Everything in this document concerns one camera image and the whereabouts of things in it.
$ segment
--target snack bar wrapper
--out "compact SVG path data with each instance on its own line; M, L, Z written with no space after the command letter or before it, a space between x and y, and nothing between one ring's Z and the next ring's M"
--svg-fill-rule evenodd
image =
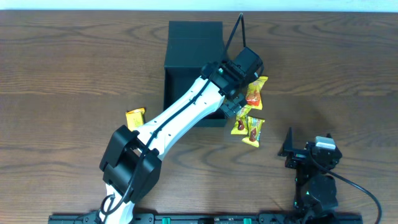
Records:
M130 131L137 129L144 124L144 108L135 109L126 113L127 127Z
M260 91L268 77L259 77L256 81L248 85L248 93L246 94L246 101L253 109L262 110L262 102Z
M248 116L249 136L242 139L242 142L248 143L254 147L259 147L261 126L265 120L252 118Z
M244 106L236 113L236 122L231 134L248 134L248 117L247 114L251 110L250 105Z

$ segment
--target cable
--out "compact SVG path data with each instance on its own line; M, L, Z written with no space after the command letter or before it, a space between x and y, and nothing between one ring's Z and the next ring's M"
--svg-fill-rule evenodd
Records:
M357 189L361 190L362 192L364 192L365 194L367 194L369 197L371 197L371 198L374 200L374 203L376 203L376 205L377 205L377 218L376 218L376 221L375 221L374 223L375 223L375 224L380 223L381 216L382 216L381 204L380 204L379 200L378 200L370 191L366 190L365 188L359 186L358 184L355 184L354 182L352 182L352 181L350 181L350 180L348 180L348 179L346 179L346 178L344 178L344 177L342 177L342 176L340 176L340 175L338 175L338 174L336 174L336 173L334 173L334 172L332 172L332 171L330 171L330 170L324 168L323 166L321 166L321 165L320 165L319 163L317 163L317 162L315 161L315 159L312 157L312 150L310 151L309 154L310 154L311 161L314 163L314 165L315 165L318 169L320 169L321 171L326 172L326 173L332 175L333 177L339 178L340 180L346 182L347 184L350 184L350 185L356 187Z
M86 213L86 214L82 214L82 215L77 216L77 217L73 220L73 224L75 224L76 221L81 221L81 222L83 223L84 220L79 220L81 217L85 217L86 215L89 215L89 214L92 214L92 213L95 213L95 212L97 212L97 211L92 211L92 212L89 212L89 213Z
M114 202L114 195L112 195L112 196L113 196L113 197L110 197L110 198L111 198L111 202L109 203L108 208L112 208L112 204L113 204L113 202ZM102 223L105 223L107 218L108 218L108 215L105 215L104 221L103 221Z
M162 130L162 128L171 120L173 120L177 115L179 115L182 111L184 111L185 109L187 109L192 103L195 103L196 100L199 98L199 96L205 91L206 87L210 84L211 82L211 78L213 77L213 74L218 70L218 68L221 65L221 62L223 61L226 52L229 48L229 45L231 44L232 41L232 37L235 35L236 29L238 28L239 22L242 22L242 37L243 37L243 47L246 47L246 35L244 33L244 20L243 20L243 13L239 14L238 20L235 23L235 26L231 32L231 35L229 35L229 39L225 45L224 51L221 54L221 58L217 63L217 66L215 67L215 69L213 70L213 72L210 74L209 78L207 79L207 82L205 83L205 85L200 89L200 91L198 92L198 94L196 94L192 100L190 100L186 105L184 105L181 109L179 109L177 112L175 112L172 116L170 116L169 118L167 118L167 120L165 120L150 136L149 140L147 141L146 146L149 147L150 144L152 143L152 140L154 140L154 138L157 137L157 133L159 131Z
M148 153L148 151L143 151L139 157L139 162L142 162L142 160L144 159L145 155ZM104 206L105 206L105 202L107 201L108 198L114 197L114 195L108 195L106 196L102 202L101 202L101 213L108 216L112 213L114 213L121 205L122 203L125 201L125 199L127 198L127 196L131 193L131 189L132 189L132 180L135 178L137 172L133 173L133 175L131 176L130 180L129 180L129 185L126 189L126 192L123 194L122 198L120 199L120 201L115 205L114 208L112 209L108 209L108 211L105 211Z

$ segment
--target box lid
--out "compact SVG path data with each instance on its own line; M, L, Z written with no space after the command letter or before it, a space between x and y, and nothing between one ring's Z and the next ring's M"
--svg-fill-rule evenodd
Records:
M164 66L202 68L218 61L223 49L222 22L170 21Z

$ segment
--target candy wrapper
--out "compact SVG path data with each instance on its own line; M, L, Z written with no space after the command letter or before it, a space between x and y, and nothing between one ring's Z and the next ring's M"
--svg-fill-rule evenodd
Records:
M260 91L268 77L259 77L256 81L248 85L248 93L246 94L246 101L253 109L262 110L262 102Z
M144 108L135 109L126 113L127 127L130 131L133 131L144 124L144 113Z
M248 117L246 115L250 110L251 106L246 105L236 113L236 122L231 134L248 134Z
M242 139L242 142L248 143L254 147L259 147L261 126L265 120L252 118L248 116L249 136Z

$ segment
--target white wall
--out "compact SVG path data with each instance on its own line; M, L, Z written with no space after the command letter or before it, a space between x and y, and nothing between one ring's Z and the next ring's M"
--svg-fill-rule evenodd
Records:
M398 0L0 0L0 9L398 12Z

